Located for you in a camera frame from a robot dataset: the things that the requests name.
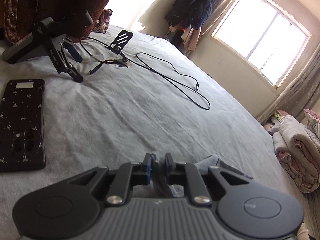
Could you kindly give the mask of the hanging dark clothes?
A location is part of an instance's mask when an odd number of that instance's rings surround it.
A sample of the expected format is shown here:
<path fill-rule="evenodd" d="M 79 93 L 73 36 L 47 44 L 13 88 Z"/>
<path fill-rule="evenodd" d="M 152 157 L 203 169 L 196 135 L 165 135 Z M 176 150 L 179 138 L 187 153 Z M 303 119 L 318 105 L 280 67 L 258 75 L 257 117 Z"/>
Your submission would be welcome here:
<path fill-rule="evenodd" d="M 194 51 L 203 25 L 211 16 L 215 0 L 175 0 L 165 16 L 166 38 L 183 51 Z"/>

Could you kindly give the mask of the floral pouch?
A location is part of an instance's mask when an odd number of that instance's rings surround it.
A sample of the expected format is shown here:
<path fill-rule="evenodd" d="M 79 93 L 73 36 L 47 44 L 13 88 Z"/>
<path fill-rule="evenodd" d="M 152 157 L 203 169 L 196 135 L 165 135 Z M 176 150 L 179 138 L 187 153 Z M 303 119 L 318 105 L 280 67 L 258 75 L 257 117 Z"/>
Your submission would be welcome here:
<path fill-rule="evenodd" d="M 111 9 L 104 9 L 101 15 L 99 16 L 98 20 L 95 22 L 92 32 L 105 34 L 108 30 L 112 14 L 113 11 Z"/>

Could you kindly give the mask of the black phone stand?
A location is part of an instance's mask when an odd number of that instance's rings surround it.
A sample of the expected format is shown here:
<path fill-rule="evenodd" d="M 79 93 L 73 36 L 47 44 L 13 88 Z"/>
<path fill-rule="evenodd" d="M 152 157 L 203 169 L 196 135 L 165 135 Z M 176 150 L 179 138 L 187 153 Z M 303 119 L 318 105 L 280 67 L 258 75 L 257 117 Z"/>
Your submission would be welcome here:
<path fill-rule="evenodd" d="M 119 55 L 122 49 L 127 45 L 129 40 L 133 37 L 133 33 L 127 30 L 121 30 L 116 38 L 111 42 L 110 45 L 107 45 L 106 48 L 111 52 Z"/>

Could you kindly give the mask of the person in red jacket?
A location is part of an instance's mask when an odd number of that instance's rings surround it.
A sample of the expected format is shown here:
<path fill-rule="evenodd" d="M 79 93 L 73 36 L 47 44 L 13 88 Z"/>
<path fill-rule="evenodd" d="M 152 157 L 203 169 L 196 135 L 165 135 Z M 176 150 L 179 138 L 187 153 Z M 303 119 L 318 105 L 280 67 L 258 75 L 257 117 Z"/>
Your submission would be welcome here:
<path fill-rule="evenodd" d="M 97 22 L 109 0 L 1 0 L 1 39 L 10 44 L 29 34 L 34 25 L 51 17 L 55 22 L 69 18 L 65 33 L 74 41 L 88 36 L 94 24 L 84 25 L 89 13 Z"/>

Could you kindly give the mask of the grey bed sheet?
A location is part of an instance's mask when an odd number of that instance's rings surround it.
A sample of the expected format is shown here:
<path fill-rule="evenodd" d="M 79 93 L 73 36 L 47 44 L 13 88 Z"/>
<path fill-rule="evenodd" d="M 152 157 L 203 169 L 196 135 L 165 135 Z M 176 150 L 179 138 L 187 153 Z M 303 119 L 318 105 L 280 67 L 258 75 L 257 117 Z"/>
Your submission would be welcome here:
<path fill-rule="evenodd" d="M 43 79 L 44 146 L 40 171 L 1 174 L 1 239 L 17 239 L 12 208 L 23 195 L 98 165 L 117 168 L 146 153 L 199 162 L 214 154 L 255 181 L 295 196 L 313 232 L 305 196 L 274 155 L 261 124 L 215 80 L 169 42 L 135 33 L 125 55 L 152 67 L 96 63 L 82 50 L 82 83 L 56 72 L 47 57 L 1 62 L 1 88 L 11 79 Z"/>

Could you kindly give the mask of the black smartphone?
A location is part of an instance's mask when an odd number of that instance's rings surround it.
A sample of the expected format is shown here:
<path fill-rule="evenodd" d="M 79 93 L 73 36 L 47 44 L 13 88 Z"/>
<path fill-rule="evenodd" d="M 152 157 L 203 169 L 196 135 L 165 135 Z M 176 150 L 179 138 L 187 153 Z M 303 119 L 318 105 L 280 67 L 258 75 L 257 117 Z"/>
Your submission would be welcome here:
<path fill-rule="evenodd" d="M 43 95 L 43 79 L 7 83 L 1 99 L 1 172 L 46 166 Z"/>

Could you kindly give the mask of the folded grey pink quilt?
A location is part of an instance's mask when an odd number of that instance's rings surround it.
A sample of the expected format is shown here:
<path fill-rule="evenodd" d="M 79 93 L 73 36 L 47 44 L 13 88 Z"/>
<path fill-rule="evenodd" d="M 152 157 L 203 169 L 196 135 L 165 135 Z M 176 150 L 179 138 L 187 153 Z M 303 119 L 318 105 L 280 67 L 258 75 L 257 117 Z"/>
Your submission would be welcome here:
<path fill-rule="evenodd" d="M 272 135 L 281 166 L 305 194 L 319 188 L 319 138 L 290 115 L 283 116 Z"/>

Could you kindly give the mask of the grey curtain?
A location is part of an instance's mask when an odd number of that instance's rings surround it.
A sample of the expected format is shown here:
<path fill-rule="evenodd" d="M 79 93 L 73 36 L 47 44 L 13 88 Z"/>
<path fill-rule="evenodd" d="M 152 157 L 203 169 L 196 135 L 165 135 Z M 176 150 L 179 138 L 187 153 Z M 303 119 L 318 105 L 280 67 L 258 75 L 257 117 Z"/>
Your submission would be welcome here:
<path fill-rule="evenodd" d="M 319 52 L 309 60 L 301 73 L 279 94 L 259 116 L 257 121 L 266 124 L 277 110 L 282 110 L 295 117 L 304 119 L 304 109 L 310 109 L 319 99 Z"/>

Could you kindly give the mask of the pink grey pillow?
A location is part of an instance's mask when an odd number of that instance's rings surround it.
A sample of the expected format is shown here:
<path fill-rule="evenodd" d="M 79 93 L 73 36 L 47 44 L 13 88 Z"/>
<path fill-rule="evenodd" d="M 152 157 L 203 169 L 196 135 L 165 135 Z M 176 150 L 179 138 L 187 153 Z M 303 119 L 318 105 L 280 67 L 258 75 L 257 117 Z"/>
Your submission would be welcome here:
<path fill-rule="evenodd" d="M 310 109 L 304 109 L 304 115 L 306 117 L 307 128 L 314 133 L 317 138 L 320 138 L 320 116 L 316 112 Z"/>

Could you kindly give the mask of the window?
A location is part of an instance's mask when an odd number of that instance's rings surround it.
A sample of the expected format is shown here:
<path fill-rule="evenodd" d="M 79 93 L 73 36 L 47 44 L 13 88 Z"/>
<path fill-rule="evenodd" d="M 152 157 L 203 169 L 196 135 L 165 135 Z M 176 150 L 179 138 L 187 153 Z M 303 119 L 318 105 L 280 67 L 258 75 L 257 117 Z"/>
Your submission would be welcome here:
<path fill-rule="evenodd" d="M 311 34 L 271 0 L 237 0 L 212 37 L 238 53 L 273 87 L 279 87 Z"/>

